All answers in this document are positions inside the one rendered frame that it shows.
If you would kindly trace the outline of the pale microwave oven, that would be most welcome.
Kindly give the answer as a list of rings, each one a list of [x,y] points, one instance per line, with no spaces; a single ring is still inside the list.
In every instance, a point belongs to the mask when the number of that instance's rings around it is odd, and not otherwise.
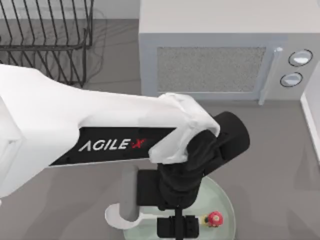
[[[298,101],[320,64],[320,0],[140,0],[140,33],[275,34],[286,37],[266,96],[267,101]],[[309,50],[312,60],[300,67],[289,56]],[[282,76],[303,80],[283,87]]]

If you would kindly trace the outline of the small microwave knob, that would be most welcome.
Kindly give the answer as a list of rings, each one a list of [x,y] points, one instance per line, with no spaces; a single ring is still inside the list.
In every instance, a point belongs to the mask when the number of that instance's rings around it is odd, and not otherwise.
[[[299,72],[293,72],[283,75],[280,79],[280,84],[285,88],[291,88],[299,85],[303,80],[303,76]]]

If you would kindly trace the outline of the pale green glass plate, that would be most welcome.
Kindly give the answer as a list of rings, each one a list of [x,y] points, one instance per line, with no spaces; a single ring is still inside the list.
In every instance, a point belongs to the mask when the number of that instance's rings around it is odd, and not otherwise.
[[[202,217],[211,212],[218,211],[223,216],[223,224],[219,227],[199,226],[197,238],[184,240],[235,240],[236,218],[233,205],[224,190],[211,178],[202,179],[195,202],[183,210],[184,215]],[[159,238],[157,235],[157,220],[144,219],[140,224],[123,232],[125,240],[174,240],[172,238]]]

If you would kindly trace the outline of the microwave door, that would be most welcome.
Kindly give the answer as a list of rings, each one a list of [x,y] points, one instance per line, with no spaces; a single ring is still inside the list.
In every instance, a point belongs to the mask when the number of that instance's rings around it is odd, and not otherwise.
[[[271,33],[140,33],[141,92],[258,101],[274,49],[286,40]]]

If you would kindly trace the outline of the white spoon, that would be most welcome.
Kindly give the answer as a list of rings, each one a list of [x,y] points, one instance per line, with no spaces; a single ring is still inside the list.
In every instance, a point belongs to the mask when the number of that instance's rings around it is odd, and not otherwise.
[[[156,220],[162,217],[163,215],[140,212],[137,220],[128,221],[120,215],[120,203],[111,204],[104,212],[104,218],[108,225],[118,230],[129,230],[137,227],[144,220]]]

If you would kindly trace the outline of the large microwave knob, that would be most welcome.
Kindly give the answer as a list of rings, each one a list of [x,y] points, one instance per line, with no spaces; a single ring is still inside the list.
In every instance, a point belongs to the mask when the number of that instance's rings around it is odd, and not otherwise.
[[[288,58],[288,63],[293,67],[302,67],[312,59],[313,53],[308,49],[303,49],[293,52]]]

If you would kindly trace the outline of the red mushroom toy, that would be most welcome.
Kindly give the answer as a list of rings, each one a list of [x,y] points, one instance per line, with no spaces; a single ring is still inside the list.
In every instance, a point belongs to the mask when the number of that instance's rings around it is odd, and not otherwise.
[[[224,223],[223,215],[219,211],[213,211],[201,218],[201,224],[209,228],[217,228]]]

